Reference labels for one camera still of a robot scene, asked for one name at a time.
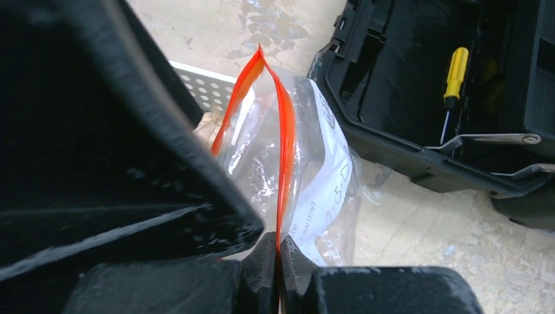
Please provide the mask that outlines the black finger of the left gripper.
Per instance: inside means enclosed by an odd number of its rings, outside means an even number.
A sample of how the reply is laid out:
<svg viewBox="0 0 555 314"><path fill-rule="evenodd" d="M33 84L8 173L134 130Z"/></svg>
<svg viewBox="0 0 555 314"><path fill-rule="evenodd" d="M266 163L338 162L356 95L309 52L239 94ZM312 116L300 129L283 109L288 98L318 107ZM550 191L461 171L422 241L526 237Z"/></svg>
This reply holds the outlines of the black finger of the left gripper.
<svg viewBox="0 0 555 314"><path fill-rule="evenodd" d="M126 1L2 1L1 280L251 248L202 115Z"/></svg>

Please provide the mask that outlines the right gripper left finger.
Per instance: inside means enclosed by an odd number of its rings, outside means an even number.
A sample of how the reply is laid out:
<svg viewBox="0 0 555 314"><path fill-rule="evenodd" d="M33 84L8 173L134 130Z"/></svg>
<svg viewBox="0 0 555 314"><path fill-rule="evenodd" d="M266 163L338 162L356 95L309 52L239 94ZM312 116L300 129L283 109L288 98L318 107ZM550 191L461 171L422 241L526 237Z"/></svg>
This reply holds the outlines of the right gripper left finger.
<svg viewBox="0 0 555 314"><path fill-rule="evenodd" d="M66 313L277 313L276 236L242 260L100 264L79 281Z"/></svg>

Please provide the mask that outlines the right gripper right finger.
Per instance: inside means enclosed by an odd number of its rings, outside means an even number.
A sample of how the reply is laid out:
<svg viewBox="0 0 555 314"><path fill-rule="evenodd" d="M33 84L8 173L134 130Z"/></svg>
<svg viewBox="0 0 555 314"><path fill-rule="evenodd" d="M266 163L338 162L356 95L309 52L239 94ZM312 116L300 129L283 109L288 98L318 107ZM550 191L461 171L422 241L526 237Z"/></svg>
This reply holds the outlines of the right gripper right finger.
<svg viewBox="0 0 555 314"><path fill-rule="evenodd" d="M472 288L436 266L320 267L294 241L281 242L286 313L482 313Z"/></svg>

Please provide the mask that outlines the clear zip top bag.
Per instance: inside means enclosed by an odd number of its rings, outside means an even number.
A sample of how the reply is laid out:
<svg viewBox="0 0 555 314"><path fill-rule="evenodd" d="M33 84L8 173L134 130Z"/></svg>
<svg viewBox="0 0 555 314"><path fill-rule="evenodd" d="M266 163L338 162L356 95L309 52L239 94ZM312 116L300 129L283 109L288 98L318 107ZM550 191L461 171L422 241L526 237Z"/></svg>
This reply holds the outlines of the clear zip top bag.
<svg viewBox="0 0 555 314"><path fill-rule="evenodd" d="M264 231L290 239L317 266L351 266L361 163L316 83L271 67L258 48L227 98L195 134Z"/></svg>

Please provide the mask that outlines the white plastic basket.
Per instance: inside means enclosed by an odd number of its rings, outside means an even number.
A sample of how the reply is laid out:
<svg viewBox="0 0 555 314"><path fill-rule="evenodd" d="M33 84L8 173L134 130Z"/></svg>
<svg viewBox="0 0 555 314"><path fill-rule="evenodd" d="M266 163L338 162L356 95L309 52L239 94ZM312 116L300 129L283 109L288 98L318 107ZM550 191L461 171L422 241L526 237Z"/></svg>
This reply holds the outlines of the white plastic basket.
<svg viewBox="0 0 555 314"><path fill-rule="evenodd" d="M204 111L225 112L236 78L176 61L169 63Z"/></svg>

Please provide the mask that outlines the black open toolbox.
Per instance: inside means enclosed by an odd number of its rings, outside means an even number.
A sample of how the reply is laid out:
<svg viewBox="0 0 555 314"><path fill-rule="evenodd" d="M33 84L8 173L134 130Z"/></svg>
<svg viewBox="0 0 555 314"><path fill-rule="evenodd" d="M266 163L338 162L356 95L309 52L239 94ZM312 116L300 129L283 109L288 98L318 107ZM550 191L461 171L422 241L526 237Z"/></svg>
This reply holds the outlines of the black open toolbox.
<svg viewBox="0 0 555 314"><path fill-rule="evenodd" d="M309 75L361 158L554 230L554 2L347 1ZM460 99L443 95L469 50Z"/></svg>

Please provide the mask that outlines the yellow handled screwdriver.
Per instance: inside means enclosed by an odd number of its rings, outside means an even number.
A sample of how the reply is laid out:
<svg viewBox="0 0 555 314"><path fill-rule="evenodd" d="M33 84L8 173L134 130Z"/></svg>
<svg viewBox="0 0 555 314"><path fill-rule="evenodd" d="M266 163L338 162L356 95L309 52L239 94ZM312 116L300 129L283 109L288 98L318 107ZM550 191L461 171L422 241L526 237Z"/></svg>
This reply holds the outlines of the yellow handled screwdriver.
<svg viewBox="0 0 555 314"><path fill-rule="evenodd" d="M446 77L446 89L443 95L444 108L446 115L440 136L440 144L444 143L448 129L450 114L460 99L460 90L465 79L467 64L469 60L469 50L463 46L457 48L451 57L448 74Z"/></svg>

